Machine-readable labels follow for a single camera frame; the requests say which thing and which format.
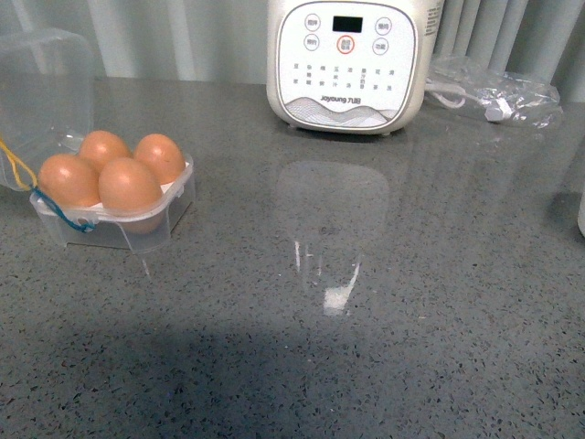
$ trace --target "digital display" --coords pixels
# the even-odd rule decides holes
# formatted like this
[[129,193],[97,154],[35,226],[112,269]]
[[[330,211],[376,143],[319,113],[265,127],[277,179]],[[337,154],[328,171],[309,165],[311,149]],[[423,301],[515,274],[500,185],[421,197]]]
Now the digital display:
[[363,21],[364,19],[361,16],[334,16],[333,31],[354,32],[359,34],[362,31]]

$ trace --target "clear plastic egg container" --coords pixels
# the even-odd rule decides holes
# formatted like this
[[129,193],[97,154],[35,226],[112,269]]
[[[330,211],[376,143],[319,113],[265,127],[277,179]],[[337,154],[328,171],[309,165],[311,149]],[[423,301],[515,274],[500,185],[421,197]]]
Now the clear plastic egg container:
[[[0,134],[35,173],[51,155],[76,153],[91,131],[93,75],[80,35],[48,28],[0,37]],[[23,190],[2,151],[0,185]]]
[[150,252],[170,241],[171,231],[195,200],[193,159],[190,155],[184,156],[185,171],[173,183],[161,186],[163,197],[147,210],[121,214],[101,205],[63,209],[65,216],[77,224],[94,224],[95,229],[91,231],[71,228],[34,192],[30,203],[52,240],[63,247],[72,243],[130,249],[134,253]]

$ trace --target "yellow string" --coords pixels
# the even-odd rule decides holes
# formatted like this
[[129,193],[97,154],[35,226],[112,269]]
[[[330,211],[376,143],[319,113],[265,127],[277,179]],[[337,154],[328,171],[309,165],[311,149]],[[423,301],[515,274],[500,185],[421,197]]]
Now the yellow string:
[[[24,190],[30,190],[33,187],[36,187],[37,186],[37,176],[32,171],[32,169],[30,169],[30,167],[27,166],[27,164],[25,162],[23,162],[15,153],[13,153],[10,150],[10,148],[8,148],[8,146],[6,146],[6,144],[4,143],[4,139],[2,138],[2,135],[0,135],[0,148],[2,148],[2,150],[6,154],[6,157],[8,157],[8,161],[10,162],[10,165],[12,166],[12,173],[15,175],[16,183],[20,186],[20,188],[22,188]],[[23,181],[20,179],[20,173],[18,172],[17,166],[21,166],[28,173],[28,175],[30,176],[30,179],[33,182],[32,186],[23,183]]]

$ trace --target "gray speckled countertop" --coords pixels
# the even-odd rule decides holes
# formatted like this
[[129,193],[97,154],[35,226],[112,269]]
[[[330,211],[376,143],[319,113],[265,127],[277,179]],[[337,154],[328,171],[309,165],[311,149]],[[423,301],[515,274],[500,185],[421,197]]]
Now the gray speckled countertop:
[[49,240],[0,187],[0,436],[585,436],[585,106],[534,133],[424,107],[295,131],[253,85],[96,83],[197,201],[141,260]]

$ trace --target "button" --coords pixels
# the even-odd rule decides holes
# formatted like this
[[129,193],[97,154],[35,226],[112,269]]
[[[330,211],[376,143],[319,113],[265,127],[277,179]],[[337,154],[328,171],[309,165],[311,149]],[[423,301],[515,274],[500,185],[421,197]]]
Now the button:
[[315,34],[309,34],[304,38],[304,46],[311,51],[319,48],[319,37]]
[[378,38],[374,41],[372,49],[376,55],[384,55],[388,52],[388,42],[384,38]]
[[319,27],[321,27],[321,18],[319,18],[319,16],[316,14],[309,14],[304,20],[304,26],[307,28],[307,30],[314,32]]
[[383,16],[376,22],[376,32],[378,35],[387,35],[392,28],[392,22],[386,16]]
[[343,35],[337,40],[337,50],[339,50],[344,55],[347,55],[349,52],[351,52],[355,46],[356,43],[354,42],[354,39],[349,35]]

